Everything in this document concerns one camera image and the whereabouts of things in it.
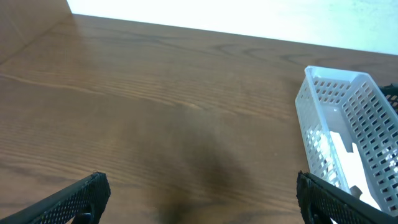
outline white background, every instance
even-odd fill
[[[398,55],[398,0],[68,0],[72,13]]]

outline plastic basket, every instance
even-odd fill
[[[358,146],[373,199],[397,216],[398,116],[389,101],[398,98],[387,90],[384,96],[367,73],[309,66],[295,105],[310,172],[350,193],[330,136],[340,133],[347,151]]]

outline wooden table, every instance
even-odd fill
[[[0,217],[98,170],[102,223],[303,223],[307,65],[398,82],[393,55],[70,16],[0,65]]]

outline brown wooden surface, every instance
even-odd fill
[[[102,223],[303,223],[304,68],[392,55],[71,16],[0,65],[0,211],[105,172]]]
[[[70,13],[66,0],[0,0],[0,63]]]

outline black mesh object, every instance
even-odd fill
[[[398,222],[394,217],[309,173],[298,173],[297,198],[306,224],[332,224],[330,218],[338,224]]]
[[[111,195],[104,173],[95,172],[69,187],[31,205],[0,224],[98,223]]]
[[[398,113],[398,84],[380,87],[380,90],[386,96],[392,108]]]

